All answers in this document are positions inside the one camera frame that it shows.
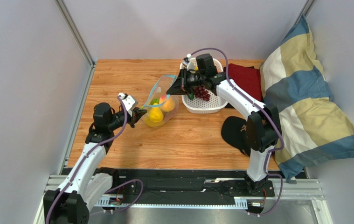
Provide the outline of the peach fruit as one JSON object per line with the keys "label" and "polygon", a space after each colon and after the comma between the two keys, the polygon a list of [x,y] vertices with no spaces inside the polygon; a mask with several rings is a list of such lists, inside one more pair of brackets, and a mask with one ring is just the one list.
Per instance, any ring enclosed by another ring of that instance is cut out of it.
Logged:
{"label": "peach fruit", "polygon": [[159,104],[161,104],[160,109],[162,112],[171,112],[175,109],[176,102],[173,97],[162,95]]}

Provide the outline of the clear zip top bag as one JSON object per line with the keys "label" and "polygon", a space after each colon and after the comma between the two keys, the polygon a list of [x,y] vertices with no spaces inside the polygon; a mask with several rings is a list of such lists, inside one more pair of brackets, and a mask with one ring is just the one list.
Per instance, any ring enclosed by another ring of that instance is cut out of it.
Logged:
{"label": "clear zip top bag", "polygon": [[147,101],[141,107],[147,110],[143,116],[143,122],[147,126],[160,127],[176,114],[179,97],[167,94],[176,78],[176,75],[162,75],[151,89]]}

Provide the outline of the yellow lemon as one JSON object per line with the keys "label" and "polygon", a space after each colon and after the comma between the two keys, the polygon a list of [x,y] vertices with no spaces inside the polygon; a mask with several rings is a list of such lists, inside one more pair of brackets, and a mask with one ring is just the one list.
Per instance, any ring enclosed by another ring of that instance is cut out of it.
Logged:
{"label": "yellow lemon", "polygon": [[152,108],[144,119],[144,122],[149,127],[158,127],[163,125],[164,115],[160,108]]}

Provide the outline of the green lime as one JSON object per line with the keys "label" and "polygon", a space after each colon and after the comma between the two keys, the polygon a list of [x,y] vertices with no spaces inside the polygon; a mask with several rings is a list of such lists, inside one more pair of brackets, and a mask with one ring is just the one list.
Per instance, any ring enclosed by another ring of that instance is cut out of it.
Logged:
{"label": "green lime", "polygon": [[150,105],[158,105],[159,104],[160,99],[159,98],[155,98],[150,102]]}

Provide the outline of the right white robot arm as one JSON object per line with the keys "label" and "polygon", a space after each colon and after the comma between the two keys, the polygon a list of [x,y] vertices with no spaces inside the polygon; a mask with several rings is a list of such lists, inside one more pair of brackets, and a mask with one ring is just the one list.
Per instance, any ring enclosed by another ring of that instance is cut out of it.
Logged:
{"label": "right white robot arm", "polygon": [[167,94],[191,95],[194,88],[203,86],[237,109],[246,119],[245,138],[251,150],[246,180],[254,185],[266,181],[270,153],[277,141],[282,139],[276,106],[265,105],[243,91],[227,71],[218,71],[213,57],[208,53],[196,58],[188,54],[182,65]]}

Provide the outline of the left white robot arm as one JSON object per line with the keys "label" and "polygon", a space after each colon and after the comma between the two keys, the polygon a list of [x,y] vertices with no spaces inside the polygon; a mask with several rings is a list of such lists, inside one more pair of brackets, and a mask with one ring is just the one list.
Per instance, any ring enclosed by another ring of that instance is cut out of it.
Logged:
{"label": "left white robot arm", "polygon": [[107,155],[113,141],[127,125],[135,124],[147,113],[134,102],[122,100],[116,112],[108,103],[94,107],[93,123],[85,140],[83,151],[65,180],[55,190],[48,190],[43,197],[45,223],[86,224],[90,212],[102,195],[116,189],[118,170],[104,168],[95,173],[97,166]]}

